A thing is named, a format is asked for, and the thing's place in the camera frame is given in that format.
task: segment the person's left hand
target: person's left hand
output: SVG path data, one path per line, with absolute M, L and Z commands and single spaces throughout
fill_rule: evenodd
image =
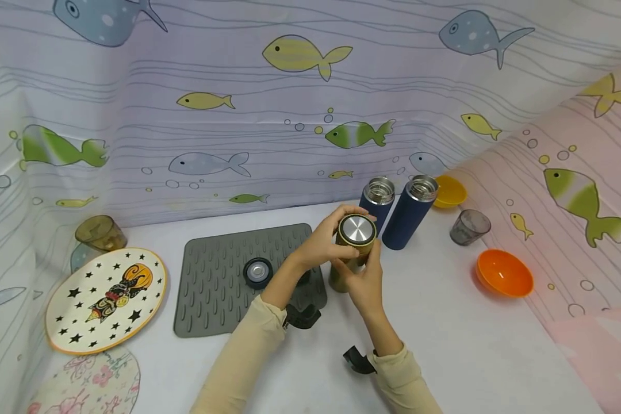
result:
M 338 206 L 333 213 L 320 222 L 310 237 L 290 254 L 290 259 L 294 260 L 303 272 L 329 260 L 350 259 L 359 256 L 359 251 L 354 247 L 339 246 L 332 241 L 340 219 L 347 214 L 363 214 L 369 219 L 375 220 L 375 217 L 369 215 L 368 211 L 360 208 L 360 206 L 346 204 Z

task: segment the navy blue thermos bottle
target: navy blue thermos bottle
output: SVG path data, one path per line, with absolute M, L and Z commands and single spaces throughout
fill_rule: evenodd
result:
M 405 248 L 423 217 L 431 209 L 438 189 L 436 180 L 429 175 L 415 175 L 409 180 L 382 235 L 382 243 L 386 247 L 392 250 Z
M 386 177 L 375 177 L 363 188 L 359 206 L 377 218 L 375 221 L 377 236 L 381 234 L 384 221 L 389 215 L 389 210 L 392 209 L 394 198 L 395 187 L 392 180 Z

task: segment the bowl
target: bowl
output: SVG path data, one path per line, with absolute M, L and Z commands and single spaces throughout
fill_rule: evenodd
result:
M 433 203 L 436 208 L 450 209 L 467 199 L 467 190 L 457 179 L 448 175 L 440 175 L 435 180 L 439 185 L 437 198 Z
M 534 277 L 519 258 L 503 250 L 489 249 L 476 261 L 476 275 L 491 292 L 525 297 L 534 290 Z

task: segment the green fish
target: green fish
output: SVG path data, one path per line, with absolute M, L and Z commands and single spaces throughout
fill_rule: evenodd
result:
M 67 139 L 40 125 L 28 125 L 22 135 L 23 160 L 25 162 L 46 162 L 53 166 L 68 166 L 85 161 L 93 167 L 106 164 L 105 141 L 89 139 L 80 145 L 80 151 Z
M 577 171 L 548 168 L 543 171 L 547 191 L 554 202 L 572 215 L 586 220 L 586 242 L 593 248 L 595 240 L 607 234 L 615 243 L 621 243 L 621 218 L 598 217 L 600 200 L 596 183 Z
M 239 204 L 246 204 L 246 203 L 253 203 L 254 201 L 260 201 L 261 203 L 267 204 L 268 196 L 269 196 L 268 194 L 263 194 L 263 195 L 260 195 L 259 197 L 253 194 L 240 194 L 240 195 L 236 195 L 232 197 L 229 201 L 232 201 L 233 203 L 239 203 Z
M 366 122 L 346 122 L 333 128 L 327 135 L 324 135 L 324 138 L 336 147 L 345 149 L 361 147 L 370 140 L 375 141 L 380 147 L 384 147 L 386 145 L 384 143 L 386 134 L 393 132 L 394 123 L 395 119 L 389 119 L 375 131 L 375 128 Z

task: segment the gray plastic cup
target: gray plastic cup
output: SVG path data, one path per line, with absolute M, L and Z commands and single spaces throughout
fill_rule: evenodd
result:
M 490 219 L 485 214 L 476 210 L 463 210 L 455 224 L 451 228 L 449 235 L 455 244 L 468 246 L 488 233 L 492 228 Z

